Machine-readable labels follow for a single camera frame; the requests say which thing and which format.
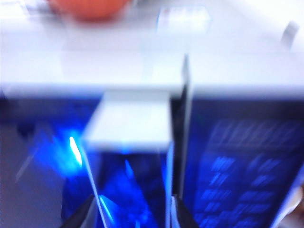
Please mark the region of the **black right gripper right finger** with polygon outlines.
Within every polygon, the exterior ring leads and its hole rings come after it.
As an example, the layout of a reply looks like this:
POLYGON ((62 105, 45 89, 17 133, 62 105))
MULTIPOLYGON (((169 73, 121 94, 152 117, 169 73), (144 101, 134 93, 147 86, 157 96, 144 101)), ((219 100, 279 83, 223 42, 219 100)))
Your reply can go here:
POLYGON ((171 197, 171 227, 172 228, 199 228, 192 214, 183 201, 176 195, 171 197))

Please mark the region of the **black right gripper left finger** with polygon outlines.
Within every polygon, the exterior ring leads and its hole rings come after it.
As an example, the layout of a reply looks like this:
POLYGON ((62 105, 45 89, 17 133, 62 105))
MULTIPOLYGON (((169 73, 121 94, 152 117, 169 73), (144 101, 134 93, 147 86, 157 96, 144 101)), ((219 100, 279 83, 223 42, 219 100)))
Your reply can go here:
POLYGON ((94 228, 95 197, 90 195, 62 224, 63 228, 94 228))

